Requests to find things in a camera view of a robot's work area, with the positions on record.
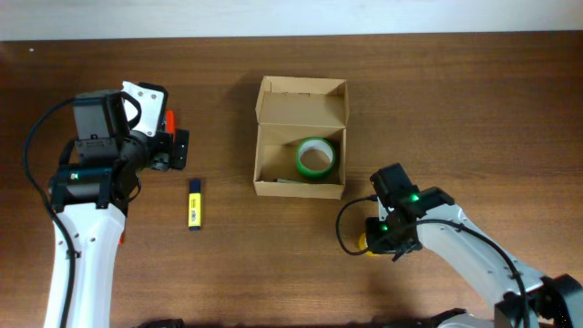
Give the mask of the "green tape roll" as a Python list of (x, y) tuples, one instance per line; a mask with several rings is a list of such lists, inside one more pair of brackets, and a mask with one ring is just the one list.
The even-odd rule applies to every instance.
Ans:
[(296, 150), (296, 167), (306, 179), (325, 179), (336, 162), (336, 151), (325, 138), (306, 138)]

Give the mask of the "orange and black stapler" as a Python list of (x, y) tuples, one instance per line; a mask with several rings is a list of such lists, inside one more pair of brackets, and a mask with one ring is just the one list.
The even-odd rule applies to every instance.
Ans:
[(172, 110), (167, 110), (165, 113), (165, 131), (172, 136), (172, 140), (176, 140), (176, 117)]

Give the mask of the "small yellow tape roll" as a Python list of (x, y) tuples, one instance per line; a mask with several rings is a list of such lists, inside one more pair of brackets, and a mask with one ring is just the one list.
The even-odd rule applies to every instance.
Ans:
[(367, 239), (366, 239), (366, 235), (363, 233), (360, 235), (359, 240), (358, 240), (358, 247), (360, 251), (364, 251), (366, 250), (365, 255), (370, 256), (370, 257), (376, 257), (376, 254), (371, 252), (369, 250), (369, 246), (367, 243)]

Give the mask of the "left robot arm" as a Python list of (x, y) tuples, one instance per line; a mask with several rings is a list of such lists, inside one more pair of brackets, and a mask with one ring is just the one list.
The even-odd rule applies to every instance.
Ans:
[(143, 169), (182, 170), (189, 132), (171, 126), (168, 91), (140, 82), (75, 96), (77, 137), (49, 182), (55, 258), (44, 325), (107, 327), (118, 245)]

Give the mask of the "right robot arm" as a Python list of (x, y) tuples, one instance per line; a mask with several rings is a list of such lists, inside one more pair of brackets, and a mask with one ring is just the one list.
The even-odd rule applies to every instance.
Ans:
[(365, 246), (395, 260), (428, 249), (446, 261), (494, 310), (480, 320), (463, 309), (431, 318), (433, 327), (556, 327), (582, 325), (582, 285), (564, 274), (550, 278), (482, 232), (445, 191), (420, 190), (400, 164), (370, 178), (379, 214), (365, 223)]

